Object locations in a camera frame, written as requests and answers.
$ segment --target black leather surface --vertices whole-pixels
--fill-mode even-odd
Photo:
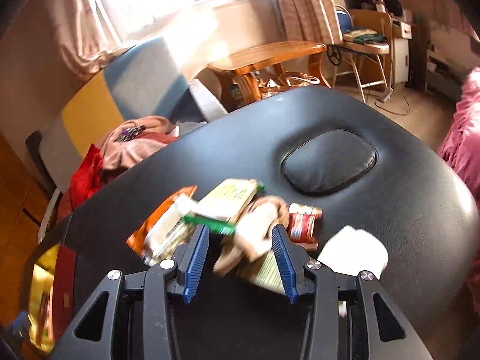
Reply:
[[[322,197],[299,193],[285,180],[282,161],[302,143],[338,129],[371,143],[377,152],[375,166],[337,193]],[[279,195],[287,203],[321,207],[323,228],[316,234],[320,248],[345,225],[378,237],[389,254],[381,283],[421,335],[428,333],[460,288],[478,245],[475,202],[436,153],[358,100],[327,88],[306,87],[248,105],[199,128],[125,172],[79,207],[65,240],[88,260],[85,269],[78,260],[75,309],[109,270],[146,269],[125,240],[166,197],[196,184],[195,198],[200,199],[227,178],[256,178],[265,183],[267,194]],[[208,258],[217,255],[218,249],[212,247]],[[299,347],[297,335],[291,340],[288,334],[276,336],[278,315],[285,315],[284,325],[299,329],[291,309],[284,310],[288,303],[276,303],[277,295],[267,291],[246,298],[239,290],[243,284],[238,283],[236,278],[213,278],[206,266],[198,298],[191,305],[194,311],[185,308],[178,316],[178,326],[190,327],[189,338],[180,339],[184,360],[265,359]],[[202,294],[205,286],[208,297]],[[302,311],[296,312],[302,319]],[[216,336],[219,331],[221,339]],[[250,344],[252,335],[257,339]],[[264,345],[258,344],[261,339],[266,340]]]
[[[282,171],[299,192],[327,195],[367,174],[375,159],[374,148],[362,137],[333,130],[292,151],[282,162]]]

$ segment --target metal pivot bolt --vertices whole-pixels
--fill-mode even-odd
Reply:
[[[106,274],[110,280],[117,280],[122,273],[118,269],[114,269]]]
[[[316,259],[309,259],[309,261],[307,261],[307,267],[310,269],[320,269],[322,263]]]
[[[175,261],[173,261],[172,259],[163,259],[162,261],[160,261],[160,268],[163,269],[173,268],[174,265]]]
[[[361,271],[360,272],[360,277],[363,279],[363,280],[366,280],[366,281],[372,281],[374,279],[374,274],[372,272],[369,272],[369,271]]]

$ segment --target power cord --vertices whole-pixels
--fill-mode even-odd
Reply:
[[[378,105],[378,100],[375,101],[375,106],[378,107],[378,108],[380,108],[380,109],[382,109],[382,110],[384,110],[384,111],[386,111],[386,112],[388,112],[388,113],[390,113],[390,114],[393,114],[393,115],[408,116],[408,115],[410,114],[410,110],[411,110],[411,109],[410,109],[410,103],[408,102],[407,98],[405,97],[405,92],[403,91],[403,89],[400,88],[398,85],[394,85],[394,87],[395,87],[395,86],[396,86],[397,88],[399,88],[400,91],[402,92],[403,99],[405,100],[405,103],[406,103],[406,105],[407,105],[407,107],[408,107],[407,112],[404,113],[404,114],[400,114],[400,112],[394,112],[394,111],[390,111],[389,109],[386,109],[386,108],[384,108],[384,107],[380,107],[380,105]]]

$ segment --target black oval pillow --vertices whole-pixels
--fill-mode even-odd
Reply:
[[[292,151],[282,162],[282,172],[300,192],[326,195],[360,179],[375,161],[375,149],[362,137],[333,130]]]

